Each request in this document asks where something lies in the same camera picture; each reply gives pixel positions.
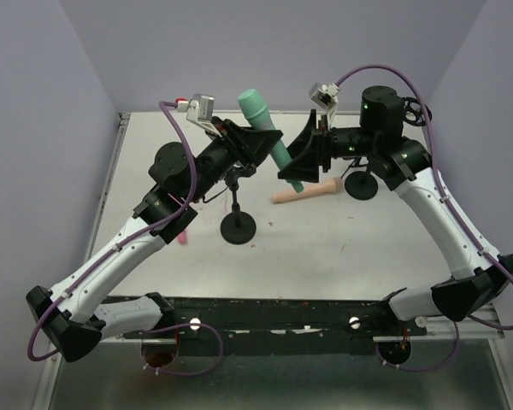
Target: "black stand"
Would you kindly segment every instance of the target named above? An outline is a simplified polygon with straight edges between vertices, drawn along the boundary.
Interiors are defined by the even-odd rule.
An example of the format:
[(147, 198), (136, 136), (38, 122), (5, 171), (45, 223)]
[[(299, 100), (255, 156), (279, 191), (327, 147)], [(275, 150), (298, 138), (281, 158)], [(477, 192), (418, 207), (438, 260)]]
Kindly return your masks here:
[(253, 173), (255, 173), (254, 170), (236, 169), (224, 178), (232, 192), (232, 212), (226, 215), (221, 222), (221, 235), (226, 242), (233, 245), (248, 243), (257, 232), (257, 223), (252, 216), (241, 211), (238, 203), (238, 179), (250, 177)]
[(355, 171), (344, 180), (344, 189), (350, 196), (359, 201), (367, 201), (376, 196), (378, 192), (378, 182), (371, 175), (370, 168), (365, 171)]

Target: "wall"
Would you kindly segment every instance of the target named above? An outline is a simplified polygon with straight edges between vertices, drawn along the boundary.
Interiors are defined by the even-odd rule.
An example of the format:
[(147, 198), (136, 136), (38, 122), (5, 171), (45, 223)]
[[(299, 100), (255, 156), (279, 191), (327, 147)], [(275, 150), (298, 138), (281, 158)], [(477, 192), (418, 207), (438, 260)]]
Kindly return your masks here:
[[(513, 253), (513, 0), (489, 0), (430, 107), (439, 165), (475, 224)], [(513, 289), (496, 303), (513, 323)], [(507, 334), (513, 365), (513, 332)]]
[[(271, 108), (313, 108), (308, 90), (361, 64), (409, 75), (430, 97), (484, 0), (62, 0), (112, 101), (156, 111), (156, 101), (214, 95), (219, 108), (259, 89)], [(361, 91), (400, 82), (360, 73), (341, 109)]]
[(116, 128), (59, 3), (0, 1), (0, 409), (31, 406), (25, 294), (80, 264)]

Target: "metal frame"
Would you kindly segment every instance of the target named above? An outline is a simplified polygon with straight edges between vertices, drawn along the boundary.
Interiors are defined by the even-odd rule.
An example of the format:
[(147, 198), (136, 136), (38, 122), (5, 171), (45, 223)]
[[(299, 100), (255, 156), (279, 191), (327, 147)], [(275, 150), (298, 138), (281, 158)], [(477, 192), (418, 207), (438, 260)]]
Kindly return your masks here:
[[(239, 113), (239, 110), (216, 110), (216, 113)], [(296, 111), (284, 111), (275, 110), (270, 111), (271, 114), (307, 114), (307, 110), (296, 110)], [(358, 111), (341, 111), (337, 115), (359, 115)], [(91, 236), (85, 251), (84, 261), (87, 261), (93, 252), (93, 247), (97, 240), (97, 232), (103, 217), (104, 207), (106, 205), (109, 189), (112, 184), (112, 179), (115, 174), (115, 169), (118, 163), (118, 159), (123, 145), (124, 138), (126, 136), (127, 127), (129, 125), (130, 113), (119, 113), (120, 123), (118, 126), (118, 132), (116, 134), (115, 145), (110, 159), (109, 167), (104, 181), (103, 190), (101, 192), (100, 201), (98, 204), (97, 214), (95, 221), (91, 229)], [(482, 307), (475, 315), (488, 319), (493, 322), (499, 323), (498, 316), (492, 305)], [(510, 408), (513, 409), (513, 375), (510, 370), (510, 362), (507, 354), (507, 350), (504, 346), (504, 333), (502, 331), (495, 331), (494, 329), (488, 328), (484, 325), (475, 323), (473, 320), (466, 319), (459, 324), (460, 335), (462, 339), (488, 339), (492, 351), (492, 356), (498, 368), (498, 374), (504, 393), (507, 397), (507, 402)], [(450, 320), (446, 318), (429, 318), (428, 326), (429, 333), (425, 337), (412, 337), (412, 340), (444, 340), (452, 339), (454, 334), (452, 331), (452, 325)], [(375, 341), (385, 340), (397, 340), (396, 337), (376, 337)], [(149, 339), (149, 340), (127, 340), (123, 337), (110, 338), (102, 341), (102, 343), (171, 343), (169, 339)], [(42, 410), (50, 407), (51, 398), (53, 396), (53, 390), (55, 387), (56, 378), (59, 372), (59, 368), (62, 363), (62, 357), (56, 355), (49, 358), (44, 363), (44, 368), (40, 376), (36, 395), (32, 403), (32, 410)]]

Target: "pink object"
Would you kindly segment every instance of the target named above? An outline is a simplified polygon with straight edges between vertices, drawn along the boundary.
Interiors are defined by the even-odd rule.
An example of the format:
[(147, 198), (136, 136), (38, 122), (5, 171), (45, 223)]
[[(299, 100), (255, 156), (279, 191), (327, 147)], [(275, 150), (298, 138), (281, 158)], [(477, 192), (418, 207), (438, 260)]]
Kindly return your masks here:
[(179, 241), (179, 243), (181, 245), (186, 245), (188, 243), (188, 237), (186, 236), (186, 231), (183, 231), (179, 234), (179, 236), (177, 237), (177, 241)]

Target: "gray floor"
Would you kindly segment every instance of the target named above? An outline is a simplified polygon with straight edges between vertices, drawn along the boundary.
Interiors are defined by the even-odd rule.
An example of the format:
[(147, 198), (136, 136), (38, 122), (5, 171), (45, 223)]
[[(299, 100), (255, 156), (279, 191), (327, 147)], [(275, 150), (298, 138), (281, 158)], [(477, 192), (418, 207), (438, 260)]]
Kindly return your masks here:
[[(407, 364), (434, 363), (451, 342), (415, 343)], [(175, 363), (207, 366), (211, 359)], [(507, 409), (486, 341), (464, 342), (436, 372), (405, 373), (375, 357), (348, 355), (228, 357), (200, 378), (142, 371), (139, 347), (103, 343), (76, 363), (62, 363), (51, 408), (67, 409)]]

